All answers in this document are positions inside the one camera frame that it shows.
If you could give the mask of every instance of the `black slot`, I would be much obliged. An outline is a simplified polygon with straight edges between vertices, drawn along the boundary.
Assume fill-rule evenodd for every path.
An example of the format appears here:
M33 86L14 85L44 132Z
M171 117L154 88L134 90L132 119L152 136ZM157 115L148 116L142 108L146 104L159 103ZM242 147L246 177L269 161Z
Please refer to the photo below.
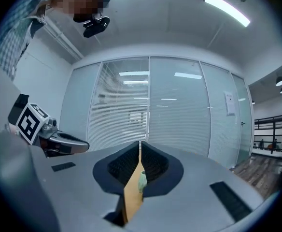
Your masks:
M252 212L225 182L217 182L210 187L235 222L240 221Z
M75 164L73 162L67 162L67 163L63 163L63 164L60 164L60 165L52 166L52 169L53 169L54 172L57 172L57 171L61 171L61 170L67 169L67 168L72 168L74 166L75 166Z

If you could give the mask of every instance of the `ceiling pipe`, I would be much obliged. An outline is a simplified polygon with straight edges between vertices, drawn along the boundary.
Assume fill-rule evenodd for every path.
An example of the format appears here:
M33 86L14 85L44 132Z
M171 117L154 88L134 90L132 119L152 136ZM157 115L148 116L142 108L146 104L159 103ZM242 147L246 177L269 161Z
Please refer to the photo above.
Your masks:
M64 47L75 59L81 60L84 58L83 54L71 43L71 41L62 33L62 31L54 24L54 22L45 17L47 25L43 28Z

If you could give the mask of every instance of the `black camera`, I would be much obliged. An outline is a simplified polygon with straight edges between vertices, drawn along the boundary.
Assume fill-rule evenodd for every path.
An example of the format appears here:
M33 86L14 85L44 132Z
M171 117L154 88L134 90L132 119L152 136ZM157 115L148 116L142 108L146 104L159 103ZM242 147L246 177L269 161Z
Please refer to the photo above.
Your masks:
M85 27L85 31L83 36L86 38L90 38L96 34L104 32L110 23L110 19L108 17L101 17L100 19L96 19L92 17L88 22L83 24Z

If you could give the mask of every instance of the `ceiling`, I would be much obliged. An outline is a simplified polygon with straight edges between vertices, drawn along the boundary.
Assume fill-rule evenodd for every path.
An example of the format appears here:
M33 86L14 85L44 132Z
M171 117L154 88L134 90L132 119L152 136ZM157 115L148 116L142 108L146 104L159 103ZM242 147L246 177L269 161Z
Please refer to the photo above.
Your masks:
M128 44L139 43L138 35L155 35L153 40L160 35L168 42L173 34L179 43L207 48L243 66L275 44L282 34L261 0L225 1L250 19L248 27L203 0L111 0L103 13L111 19L110 25L90 39L83 37L83 24L75 23L72 17L53 9L47 15L84 56L108 47L112 38L118 43L128 38Z
M275 85L278 76L282 76L282 66L259 81L249 85L252 99L256 104L282 96L280 94L282 86L277 87Z

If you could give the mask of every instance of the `plaid shirt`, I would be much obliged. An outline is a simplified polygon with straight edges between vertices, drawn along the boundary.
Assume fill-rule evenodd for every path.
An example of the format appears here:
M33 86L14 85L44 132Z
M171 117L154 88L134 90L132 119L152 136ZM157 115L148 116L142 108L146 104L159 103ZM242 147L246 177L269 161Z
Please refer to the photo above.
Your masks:
M35 15L40 2L47 0L18 0L8 11L0 25L0 67L13 81L16 66L35 32L43 27L45 8L42 6Z

